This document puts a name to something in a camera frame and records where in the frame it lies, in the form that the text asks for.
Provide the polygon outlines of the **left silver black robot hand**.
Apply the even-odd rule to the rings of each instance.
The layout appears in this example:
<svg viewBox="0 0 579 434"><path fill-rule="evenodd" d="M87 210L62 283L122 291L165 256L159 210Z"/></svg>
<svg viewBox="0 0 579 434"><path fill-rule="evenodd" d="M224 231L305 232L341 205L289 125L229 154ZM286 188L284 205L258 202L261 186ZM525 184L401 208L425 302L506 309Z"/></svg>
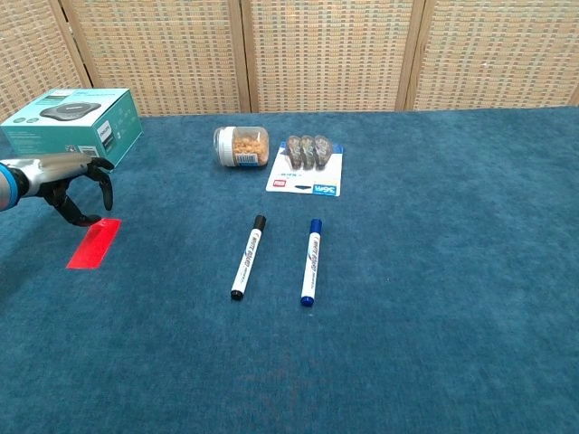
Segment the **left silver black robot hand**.
<svg viewBox="0 0 579 434"><path fill-rule="evenodd" d="M66 222L88 227L101 220L95 214L85 215L68 196L72 180L86 176L96 182L103 195L103 204L111 211L114 203L113 187L108 172L114 165L106 158L83 153L62 153L13 159L8 167L25 177L22 197L42 197Z"/></svg>

